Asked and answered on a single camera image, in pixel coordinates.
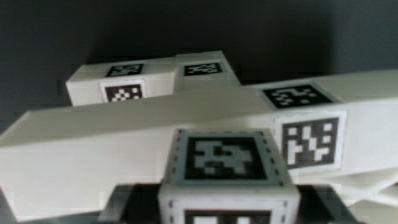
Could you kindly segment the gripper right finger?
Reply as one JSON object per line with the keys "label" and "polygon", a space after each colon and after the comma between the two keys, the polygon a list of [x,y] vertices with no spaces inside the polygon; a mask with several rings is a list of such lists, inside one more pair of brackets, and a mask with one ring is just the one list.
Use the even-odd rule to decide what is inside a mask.
{"label": "gripper right finger", "polygon": [[329,185],[299,185],[297,224],[361,224]]}

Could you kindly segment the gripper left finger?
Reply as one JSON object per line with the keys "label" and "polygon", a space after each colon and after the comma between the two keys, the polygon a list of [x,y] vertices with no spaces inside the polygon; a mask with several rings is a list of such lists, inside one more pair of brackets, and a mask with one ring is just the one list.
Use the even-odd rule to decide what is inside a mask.
{"label": "gripper left finger", "polygon": [[157,183],[116,186],[98,224],[161,224],[159,189]]}

